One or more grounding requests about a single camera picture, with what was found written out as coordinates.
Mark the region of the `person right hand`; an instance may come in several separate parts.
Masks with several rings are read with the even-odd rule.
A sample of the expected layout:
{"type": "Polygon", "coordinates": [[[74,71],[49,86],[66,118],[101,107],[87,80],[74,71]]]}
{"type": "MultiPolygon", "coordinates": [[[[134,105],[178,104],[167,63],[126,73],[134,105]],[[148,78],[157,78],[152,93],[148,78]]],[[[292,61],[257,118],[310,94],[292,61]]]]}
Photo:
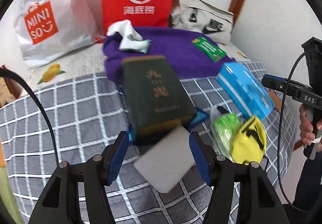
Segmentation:
{"type": "Polygon", "coordinates": [[[307,117],[308,109],[302,104],[299,108],[300,112],[300,138],[305,145],[310,145],[315,140],[313,133],[314,126],[307,117]]]}

